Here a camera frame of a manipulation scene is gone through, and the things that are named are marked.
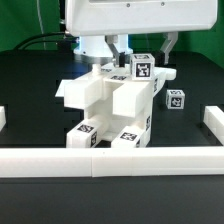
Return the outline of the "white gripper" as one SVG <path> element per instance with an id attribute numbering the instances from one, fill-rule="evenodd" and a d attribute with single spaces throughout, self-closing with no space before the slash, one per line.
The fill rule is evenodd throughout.
<path id="1" fill-rule="evenodd" d="M 115 67 L 124 67 L 128 37 L 119 34 L 162 33 L 156 58 L 167 65 L 178 31 L 211 29 L 218 0 L 66 0 L 66 28 L 73 36 L 106 35 Z"/>

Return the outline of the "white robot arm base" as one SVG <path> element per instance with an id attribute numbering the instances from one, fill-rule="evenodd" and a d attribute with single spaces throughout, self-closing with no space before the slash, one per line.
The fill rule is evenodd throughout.
<path id="1" fill-rule="evenodd" d="M 105 36 L 82 36 L 78 46 L 73 50 L 74 57 L 78 61 L 92 64 L 106 64 L 114 62 L 113 55 L 105 42 Z M 126 52 L 126 60 L 133 53 L 129 47 Z"/>

